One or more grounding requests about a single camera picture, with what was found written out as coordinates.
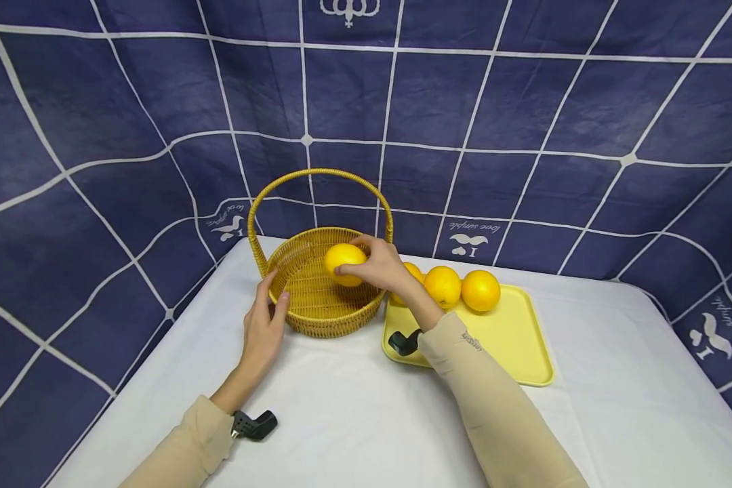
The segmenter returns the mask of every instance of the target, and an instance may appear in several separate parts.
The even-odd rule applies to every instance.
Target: hand
[[[268,288],[278,270],[274,270],[258,283],[255,302],[244,315],[244,349],[239,368],[244,367],[258,373],[262,378],[274,364],[285,334],[285,317],[290,307],[290,294],[282,293],[274,309],[274,316],[268,309]]]
[[[279,296],[274,314],[268,309],[268,288],[277,270],[258,284],[252,308],[244,316],[244,347],[241,360],[211,396],[211,401],[228,415],[241,410],[254,389],[277,359],[285,335],[285,317],[290,307],[290,295]]]
[[[445,314],[444,310],[439,308],[439,304],[423,288],[423,283],[413,277],[404,266],[396,246],[367,235],[358,236],[350,243],[366,246],[369,258],[362,265],[341,265],[336,268],[336,274],[352,275],[377,288],[399,295],[423,332],[436,327]]]
[[[361,235],[350,241],[351,245],[364,245],[368,260],[362,265],[341,265],[337,275],[352,275],[377,288],[397,293],[411,281],[417,281],[401,261],[396,246],[377,237]]]

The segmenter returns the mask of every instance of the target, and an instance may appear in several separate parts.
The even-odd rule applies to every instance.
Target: beige sleeve
[[[224,458],[233,439],[233,417],[206,396],[188,408],[173,428],[119,488],[199,488]]]
[[[588,486],[529,397],[456,314],[422,334],[419,349],[453,391],[491,488]]]

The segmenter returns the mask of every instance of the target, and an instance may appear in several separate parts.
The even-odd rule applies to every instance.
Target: black device
[[[231,437],[247,437],[253,441],[263,441],[279,425],[277,417],[270,410],[264,411],[256,420],[239,410],[233,414]]]
[[[421,329],[416,329],[410,334],[410,337],[404,337],[401,332],[394,332],[388,338],[388,344],[395,350],[400,356],[408,356],[414,351],[418,350],[418,337],[421,334]]]

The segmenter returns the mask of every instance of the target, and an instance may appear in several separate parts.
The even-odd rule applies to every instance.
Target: table
[[[270,253],[282,240],[260,242]],[[424,272],[481,268],[404,258]],[[592,488],[732,487],[732,412],[645,294],[490,271],[534,301],[556,379],[524,389]],[[211,394],[237,364],[259,279],[239,241],[49,486],[117,486],[198,394]],[[253,417],[273,410],[279,427],[266,442],[237,441],[207,487],[486,487],[436,374],[383,354],[383,317],[334,340],[289,331],[245,407]]]

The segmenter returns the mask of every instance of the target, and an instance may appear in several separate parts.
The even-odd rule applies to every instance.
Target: navy blue backdrop
[[[0,486],[308,167],[404,253],[640,287],[732,406],[732,0],[0,0]],[[314,178],[258,219],[376,206]]]

